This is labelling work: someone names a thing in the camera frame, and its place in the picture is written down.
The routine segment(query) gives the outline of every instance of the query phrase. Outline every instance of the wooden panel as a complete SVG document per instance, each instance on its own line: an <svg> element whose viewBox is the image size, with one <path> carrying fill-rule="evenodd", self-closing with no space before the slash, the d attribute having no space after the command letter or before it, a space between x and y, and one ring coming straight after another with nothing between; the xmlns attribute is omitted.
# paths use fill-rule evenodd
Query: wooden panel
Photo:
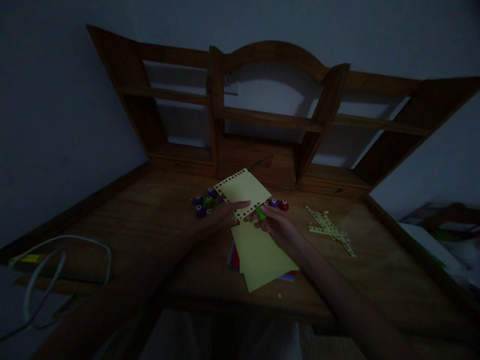
<svg viewBox="0 0 480 360"><path fill-rule="evenodd" d="M275 61L306 72L317 83L321 83L329 68L305 49L283 41L254 42L225 54L225 71L233 71L246 64Z"/></svg>
<svg viewBox="0 0 480 360"><path fill-rule="evenodd" d="M151 166L149 162L137 166L132 171L94 192L89 197L68 208L53 219L4 246L0 250L0 263L7 264L11 258L24 253L28 249L45 240L60 235L66 228L76 223L93 209L100 206L119 191L128 187L131 183L136 181L142 175L145 175L150 170Z"/></svg>
<svg viewBox="0 0 480 360"><path fill-rule="evenodd" d="M398 122L381 120L371 117L355 116L347 114L337 114L333 120L335 124L343 124L350 126L357 126L362 128L374 128L379 130L386 130L394 133L404 133L413 135L428 135L429 130L421 129L416 126L402 124Z"/></svg>
<svg viewBox="0 0 480 360"><path fill-rule="evenodd" d="M152 157L153 166L166 173L182 173L213 178L215 175L212 165L205 165L189 161L170 160Z"/></svg>
<svg viewBox="0 0 480 360"><path fill-rule="evenodd" d="M263 185L292 190L298 145L225 134L218 178L247 168Z"/></svg>
<svg viewBox="0 0 480 360"><path fill-rule="evenodd" d="M434 132L480 89L480 77L425 80L392 122ZM384 132L354 172L376 186L428 136Z"/></svg>
<svg viewBox="0 0 480 360"><path fill-rule="evenodd" d="M93 25L86 28L113 85L150 86L135 41Z"/></svg>
<svg viewBox="0 0 480 360"><path fill-rule="evenodd" d="M364 203L458 308L480 324L480 304L458 285L425 248L413 239L371 196L366 196Z"/></svg>
<svg viewBox="0 0 480 360"><path fill-rule="evenodd" d="M319 84L330 70L315 56L297 45L282 41L260 41L226 54L225 71L265 61L280 62L301 69ZM416 79L350 71L345 88L406 97L413 93L419 84L420 80Z"/></svg>
<svg viewBox="0 0 480 360"><path fill-rule="evenodd" d="M142 96L122 95L128 114L138 138L143 143L147 156L152 149L168 142L167 132L160 119L154 99Z"/></svg>
<svg viewBox="0 0 480 360"><path fill-rule="evenodd" d="M168 90L151 86L120 86L122 94L138 95L148 98L165 99L181 103L207 105L207 97L183 91Z"/></svg>
<svg viewBox="0 0 480 360"><path fill-rule="evenodd" d="M210 166L214 164L212 151L209 148L175 143L165 143L159 146L150 153L150 156Z"/></svg>
<svg viewBox="0 0 480 360"><path fill-rule="evenodd" d="M305 180L318 181L340 187L369 189L370 186L346 167L311 164L304 176Z"/></svg>
<svg viewBox="0 0 480 360"><path fill-rule="evenodd" d="M350 71L345 89L407 97L418 89L420 83L421 80L417 79Z"/></svg>
<svg viewBox="0 0 480 360"><path fill-rule="evenodd" d="M215 110L215 116L244 123L264 124L285 129L296 129L320 133L322 126L312 123L307 117L282 115L271 112L223 107Z"/></svg>
<svg viewBox="0 0 480 360"><path fill-rule="evenodd" d="M333 185L320 181L311 181L306 178L302 180L298 190L317 194L334 195L349 199L360 199L367 193L366 189Z"/></svg>
<svg viewBox="0 0 480 360"><path fill-rule="evenodd" d="M135 41L92 25L86 28L115 89L122 85L150 86ZM154 99L122 95L118 90L117 94L147 155L149 149L168 141Z"/></svg>
<svg viewBox="0 0 480 360"><path fill-rule="evenodd" d="M337 65L332 67L325 76L323 91L311 117L312 122L321 125L323 130L321 133L306 132L303 136L297 173L297 186L302 182L303 176L309 169L330 124L339 110L349 69L350 64Z"/></svg>
<svg viewBox="0 0 480 360"><path fill-rule="evenodd" d="M213 171L219 171L222 139L225 132L225 120L216 117L216 109L224 107L224 55L214 46L210 46L206 77L206 99L210 124L211 153Z"/></svg>
<svg viewBox="0 0 480 360"><path fill-rule="evenodd" d="M183 47L155 45L138 42L138 51L142 60L157 63L188 66L207 69L209 52L192 50Z"/></svg>

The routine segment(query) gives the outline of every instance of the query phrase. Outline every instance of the hand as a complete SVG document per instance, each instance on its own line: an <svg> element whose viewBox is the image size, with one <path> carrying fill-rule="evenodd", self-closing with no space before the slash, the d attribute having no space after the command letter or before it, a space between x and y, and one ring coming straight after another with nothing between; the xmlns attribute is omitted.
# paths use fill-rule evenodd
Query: hand
<svg viewBox="0 0 480 360"><path fill-rule="evenodd" d="M285 211L277 207L262 205L261 210L268 217L259 221L261 229L270 233L279 247L296 258L306 240L292 219L287 216ZM258 217L253 213L247 217L248 220L250 218L257 219Z"/></svg>
<svg viewBox="0 0 480 360"><path fill-rule="evenodd" d="M243 209L250 205L250 201L239 201L234 203L223 202L215 211L208 215L201 223L206 223L211 232L222 228L231 228L237 225L237 218L234 211Z"/></svg>

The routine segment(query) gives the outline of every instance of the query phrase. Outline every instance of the wooden hutch shelf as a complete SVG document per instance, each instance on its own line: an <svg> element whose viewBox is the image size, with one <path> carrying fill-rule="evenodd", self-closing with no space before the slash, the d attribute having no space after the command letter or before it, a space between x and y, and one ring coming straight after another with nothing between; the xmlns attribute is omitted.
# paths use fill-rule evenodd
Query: wooden hutch shelf
<svg viewBox="0 0 480 360"><path fill-rule="evenodd" d="M137 42L87 25L96 49L150 162L165 171L218 179L249 169L264 185L347 198L368 194L479 89L480 77L418 80L323 65L296 45L261 41L232 53ZM206 95L151 87L144 61L206 69ZM311 118L224 104L224 72L280 62L323 86ZM409 97L392 121L337 113L345 90ZM208 107L211 149L171 144L154 100ZM305 131L301 144L225 133L225 119ZM312 164L331 124L383 130L353 169Z"/></svg>
<svg viewBox="0 0 480 360"><path fill-rule="evenodd" d="M151 86L120 86L122 94L137 95L147 98L171 100L181 103L207 105L207 97L183 91L167 90Z"/></svg>

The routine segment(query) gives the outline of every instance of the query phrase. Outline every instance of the wooden shelf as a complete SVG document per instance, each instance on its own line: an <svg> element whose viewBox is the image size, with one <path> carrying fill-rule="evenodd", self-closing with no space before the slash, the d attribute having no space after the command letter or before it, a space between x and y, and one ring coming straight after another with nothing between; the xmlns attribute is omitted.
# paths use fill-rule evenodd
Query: wooden shelf
<svg viewBox="0 0 480 360"><path fill-rule="evenodd" d="M124 85L118 87L122 94L137 95L147 98L171 100L180 103L207 105L207 97L183 91L167 90L151 86Z"/></svg>
<svg viewBox="0 0 480 360"><path fill-rule="evenodd" d="M215 110L215 117L229 119L252 124L264 124L285 129L303 130L312 133L321 133L323 127L313 123L312 119L301 116L282 115L272 112L247 110L236 107L223 107ZM333 120L335 124L357 126L362 128L374 128L394 133L413 135L427 135L428 130L416 126L401 124L372 117L337 114Z"/></svg>
<svg viewBox="0 0 480 360"><path fill-rule="evenodd" d="M313 123L312 119L301 116L282 115L236 107L223 107L215 110L215 117L244 123L264 124L279 128L304 130L313 133L322 132L321 125Z"/></svg>
<svg viewBox="0 0 480 360"><path fill-rule="evenodd" d="M246 168L263 185L293 190L300 145L225 134L218 178Z"/></svg>
<svg viewBox="0 0 480 360"><path fill-rule="evenodd" d="M209 148L205 147L165 143L154 150L149 150L148 154L154 158L177 160L202 165L213 165L212 152Z"/></svg>
<svg viewBox="0 0 480 360"><path fill-rule="evenodd" d="M413 135L428 135L428 130L398 122L380 120L371 117L337 114L333 120L334 124L344 124L357 126L362 128L375 128L379 130L386 130L394 133L404 133Z"/></svg>
<svg viewBox="0 0 480 360"><path fill-rule="evenodd" d="M321 164L311 164L303 178L308 181L321 182L337 186L347 186L358 189L369 189L370 185L356 176L346 167L335 167Z"/></svg>

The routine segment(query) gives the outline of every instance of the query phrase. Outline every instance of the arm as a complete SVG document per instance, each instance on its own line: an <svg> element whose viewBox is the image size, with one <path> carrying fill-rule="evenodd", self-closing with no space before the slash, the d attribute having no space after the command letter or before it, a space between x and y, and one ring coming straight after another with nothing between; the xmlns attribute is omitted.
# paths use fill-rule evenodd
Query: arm
<svg viewBox="0 0 480 360"><path fill-rule="evenodd" d="M90 359L130 316L147 303L175 265L202 239L235 225L233 210L249 201L223 204L171 241L156 246L124 274L70 314L32 359Z"/></svg>
<svg viewBox="0 0 480 360"><path fill-rule="evenodd" d="M310 276L368 359L419 359L400 332L305 239L285 212L271 206L262 210L268 216L260 222L262 230Z"/></svg>

